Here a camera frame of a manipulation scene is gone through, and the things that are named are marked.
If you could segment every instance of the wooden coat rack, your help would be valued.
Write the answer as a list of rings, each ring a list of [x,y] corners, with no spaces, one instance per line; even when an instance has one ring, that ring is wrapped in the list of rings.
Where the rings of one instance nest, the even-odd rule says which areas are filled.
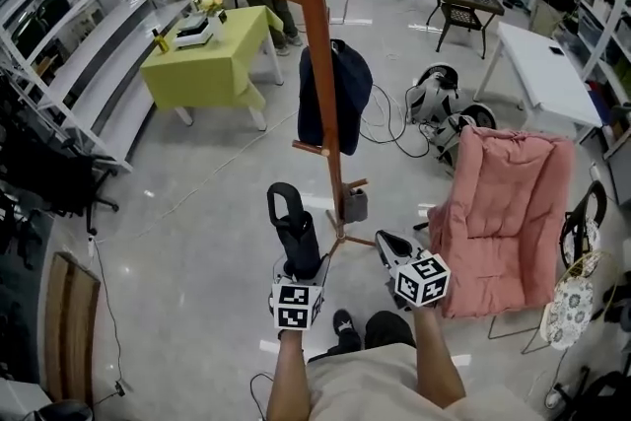
[[[310,153],[324,156],[328,162],[328,172],[331,178],[333,190],[333,205],[335,215],[326,211],[326,216],[335,229],[336,240],[331,248],[333,255],[337,248],[346,241],[375,246],[372,241],[365,241],[356,237],[347,236],[344,231],[344,220],[341,209],[343,205],[342,169],[339,153],[339,137],[337,130],[337,107],[335,105],[335,85],[333,80],[333,61],[331,59],[331,46],[328,33],[328,15],[324,0],[288,0],[299,4],[303,8],[307,39],[314,67],[315,89],[319,114],[322,119],[323,141],[322,147],[312,146],[300,141],[293,141],[292,146]],[[365,179],[359,179],[348,184],[350,188],[356,188],[368,184]]]

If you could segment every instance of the white table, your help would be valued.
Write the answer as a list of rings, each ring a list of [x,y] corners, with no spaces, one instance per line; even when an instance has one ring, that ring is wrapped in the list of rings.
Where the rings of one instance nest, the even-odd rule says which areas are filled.
[[[502,22],[498,36],[500,41],[473,96],[475,101],[484,92],[504,49],[525,92],[526,121],[522,130],[531,126],[580,142],[592,128],[602,126],[587,86],[568,57],[550,50],[560,48],[555,40]],[[574,125],[580,127],[578,135]]]

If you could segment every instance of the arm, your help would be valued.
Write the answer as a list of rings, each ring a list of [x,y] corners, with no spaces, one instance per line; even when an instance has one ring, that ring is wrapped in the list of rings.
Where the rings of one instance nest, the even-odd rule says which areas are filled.
[[[267,405],[267,419],[307,421],[310,414],[311,395],[303,358],[303,332],[285,330],[280,336],[280,352]]]
[[[465,397],[433,309],[413,308],[416,333],[417,391],[441,408]]]

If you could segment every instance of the beige shirt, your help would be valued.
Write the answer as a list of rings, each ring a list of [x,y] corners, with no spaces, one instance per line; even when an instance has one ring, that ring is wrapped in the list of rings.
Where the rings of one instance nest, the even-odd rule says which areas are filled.
[[[416,350],[405,344],[322,358],[307,375],[310,421],[542,421],[504,387],[437,407],[416,392]]]

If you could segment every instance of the shelving unit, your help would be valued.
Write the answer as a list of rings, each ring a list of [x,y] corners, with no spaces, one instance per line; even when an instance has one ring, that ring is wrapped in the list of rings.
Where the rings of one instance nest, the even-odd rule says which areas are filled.
[[[579,17],[589,17],[595,24],[602,28],[602,33],[598,38],[596,44],[591,43],[584,34],[581,33],[581,23],[579,23],[578,39],[585,46],[589,54],[587,62],[584,62],[578,55],[570,52],[570,60],[577,68],[577,72],[584,81],[588,81],[594,75],[595,71],[598,75],[604,77],[611,87],[616,100],[622,105],[629,102],[629,93],[625,90],[621,79],[618,77],[613,67],[607,62],[605,52],[608,46],[613,43],[618,46],[623,58],[626,58],[631,63],[631,48],[624,46],[622,41],[616,35],[616,30],[620,23],[620,20],[624,16],[631,16],[631,7],[626,4],[627,0],[607,0],[611,4],[611,10],[607,17],[604,17],[598,10],[596,10],[587,0],[581,0],[581,9],[579,10]],[[608,146],[607,152],[604,154],[605,159],[610,157],[619,146],[624,143],[625,139],[631,136],[631,132],[625,132],[620,139],[612,142]]]
[[[44,83],[35,72],[41,52],[95,1],[77,0],[31,54],[22,55],[8,30],[37,0],[11,0],[0,16],[0,72],[58,137],[74,137],[84,152],[131,171],[129,149],[153,105],[138,73],[153,46],[152,29],[164,33],[193,5],[190,0],[120,0]]]

